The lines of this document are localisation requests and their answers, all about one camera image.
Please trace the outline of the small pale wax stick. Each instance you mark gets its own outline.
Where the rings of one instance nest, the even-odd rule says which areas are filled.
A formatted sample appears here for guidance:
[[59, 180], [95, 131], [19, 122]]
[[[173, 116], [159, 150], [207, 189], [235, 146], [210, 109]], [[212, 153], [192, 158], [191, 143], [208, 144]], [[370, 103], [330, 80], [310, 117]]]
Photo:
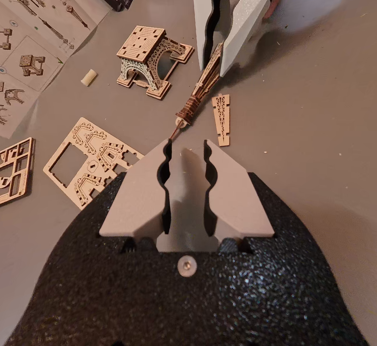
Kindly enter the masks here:
[[90, 86], [93, 82], [93, 80], [97, 77], [97, 72], [95, 72], [94, 70], [90, 69], [86, 75], [83, 77], [83, 79], [81, 80], [81, 83], [84, 85], [84, 86]]

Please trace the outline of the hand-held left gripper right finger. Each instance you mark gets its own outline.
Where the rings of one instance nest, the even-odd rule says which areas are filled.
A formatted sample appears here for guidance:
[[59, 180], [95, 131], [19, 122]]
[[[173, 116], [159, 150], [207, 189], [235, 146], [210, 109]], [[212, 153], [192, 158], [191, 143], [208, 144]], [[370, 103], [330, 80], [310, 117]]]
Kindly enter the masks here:
[[204, 141], [204, 227], [216, 239], [267, 237], [274, 230], [246, 169], [210, 140]]

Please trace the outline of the wooden tower base model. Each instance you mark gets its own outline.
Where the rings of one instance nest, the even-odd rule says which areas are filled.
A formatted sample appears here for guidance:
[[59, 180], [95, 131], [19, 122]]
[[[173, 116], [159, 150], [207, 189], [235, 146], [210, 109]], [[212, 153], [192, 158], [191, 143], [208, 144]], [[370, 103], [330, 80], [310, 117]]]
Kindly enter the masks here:
[[[168, 38], [164, 28], [137, 25], [116, 54], [121, 59], [116, 82], [126, 88], [136, 84], [146, 89], [148, 96], [162, 100], [171, 87], [168, 79], [172, 72], [179, 63], [186, 64], [194, 51], [193, 46]], [[167, 53], [172, 66], [160, 77], [158, 64]]]

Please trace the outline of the assembly diagram instruction sheet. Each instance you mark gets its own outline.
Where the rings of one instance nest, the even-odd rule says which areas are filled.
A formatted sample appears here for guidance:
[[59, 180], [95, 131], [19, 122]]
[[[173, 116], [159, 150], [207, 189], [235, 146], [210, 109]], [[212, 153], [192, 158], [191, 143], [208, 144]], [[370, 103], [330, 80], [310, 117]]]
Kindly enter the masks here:
[[0, 0], [2, 137], [12, 136], [109, 10], [103, 0]]

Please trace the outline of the wooden tower spire assembly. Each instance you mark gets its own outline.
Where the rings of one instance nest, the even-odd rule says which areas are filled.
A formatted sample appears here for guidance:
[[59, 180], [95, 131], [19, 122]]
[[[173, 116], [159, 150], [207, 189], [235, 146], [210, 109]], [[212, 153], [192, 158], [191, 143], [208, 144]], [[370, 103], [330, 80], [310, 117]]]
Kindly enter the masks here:
[[169, 137], [170, 140], [173, 140], [178, 130], [186, 127], [187, 125], [191, 125], [195, 113], [197, 112], [203, 99], [209, 93], [210, 89], [215, 85], [215, 83], [219, 80], [223, 45], [224, 43], [221, 42], [216, 46], [214, 52], [210, 56], [209, 63], [203, 70], [189, 99], [187, 100], [181, 111], [176, 113], [176, 128], [173, 131], [172, 135]]

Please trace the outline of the wooden part sheet long slots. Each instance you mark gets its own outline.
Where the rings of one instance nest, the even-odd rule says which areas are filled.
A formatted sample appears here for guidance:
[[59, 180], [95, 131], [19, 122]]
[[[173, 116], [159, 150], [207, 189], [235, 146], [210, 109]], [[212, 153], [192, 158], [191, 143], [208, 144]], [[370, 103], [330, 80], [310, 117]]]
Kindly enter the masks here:
[[[80, 150], [85, 161], [73, 179], [64, 184], [52, 169], [69, 146]], [[70, 198], [80, 209], [93, 201], [92, 193], [102, 192], [118, 174], [117, 166], [128, 170], [133, 166], [129, 157], [139, 161], [143, 154], [112, 136], [86, 118], [80, 118], [54, 155], [43, 168], [43, 172]]]

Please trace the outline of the grey desk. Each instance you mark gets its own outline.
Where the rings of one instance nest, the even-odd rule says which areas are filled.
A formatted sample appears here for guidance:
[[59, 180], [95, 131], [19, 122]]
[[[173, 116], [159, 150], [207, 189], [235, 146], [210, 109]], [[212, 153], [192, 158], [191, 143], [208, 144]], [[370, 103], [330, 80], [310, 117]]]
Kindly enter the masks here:
[[[84, 117], [143, 155], [168, 138], [200, 76], [179, 64], [164, 100], [116, 83], [136, 25], [196, 47], [193, 0], [134, 0], [109, 12], [1, 149], [35, 138], [28, 196], [1, 207], [1, 345], [78, 207], [43, 172]], [[90, 70], [90, 86], [81, 80]], [[323, 250], [343, 299], [376, 345], [376, 0], [281, 0], [213, 88], [230, 95], [225, 152], [261, 178]]]

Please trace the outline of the wooden part sheet square frames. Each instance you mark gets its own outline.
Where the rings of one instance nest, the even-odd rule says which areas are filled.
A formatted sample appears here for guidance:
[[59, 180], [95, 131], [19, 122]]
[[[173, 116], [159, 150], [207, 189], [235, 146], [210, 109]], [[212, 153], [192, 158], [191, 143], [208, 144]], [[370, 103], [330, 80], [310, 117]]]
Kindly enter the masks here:
[[34, 142], [29, 137], [1, 150], [1, 206], [26, 195], [34, 158]]

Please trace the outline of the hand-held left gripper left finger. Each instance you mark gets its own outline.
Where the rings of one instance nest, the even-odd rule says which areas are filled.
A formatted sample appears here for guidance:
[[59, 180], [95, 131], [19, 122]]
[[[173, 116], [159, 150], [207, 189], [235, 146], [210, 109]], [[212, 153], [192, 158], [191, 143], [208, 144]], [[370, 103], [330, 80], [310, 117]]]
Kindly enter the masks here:
[[169, 192], [172, 140], [166, 139], [133, 165], [101, 226], [101, 236], [156, 240], [171, 225]]

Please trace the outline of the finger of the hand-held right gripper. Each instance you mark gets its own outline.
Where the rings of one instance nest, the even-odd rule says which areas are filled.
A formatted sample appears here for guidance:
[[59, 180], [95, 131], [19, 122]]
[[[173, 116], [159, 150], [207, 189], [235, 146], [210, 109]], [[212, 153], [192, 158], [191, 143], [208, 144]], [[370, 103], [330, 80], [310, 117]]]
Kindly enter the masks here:
[[214, 30], [220, 18], [220, 0], [193, 0], [200, 70], [210, 61]]
[[254, 26], [266, 12], [270, 0], [239, 0], [232, 12], [232, 25], [222, 46], [219, 75], [224, 77], [242, 48], [249, 39]]

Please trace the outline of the wooden lattice panel piece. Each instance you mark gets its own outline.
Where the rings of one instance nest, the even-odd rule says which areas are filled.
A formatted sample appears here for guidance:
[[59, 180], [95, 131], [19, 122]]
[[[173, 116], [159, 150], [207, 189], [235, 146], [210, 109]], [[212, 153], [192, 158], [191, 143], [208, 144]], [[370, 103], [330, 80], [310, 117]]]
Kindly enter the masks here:
[[211, 104], [214, 111], [216, 132], [218, 135], [219, 146], [230, 145], [230, 95], [219, 94], [212, 97]]

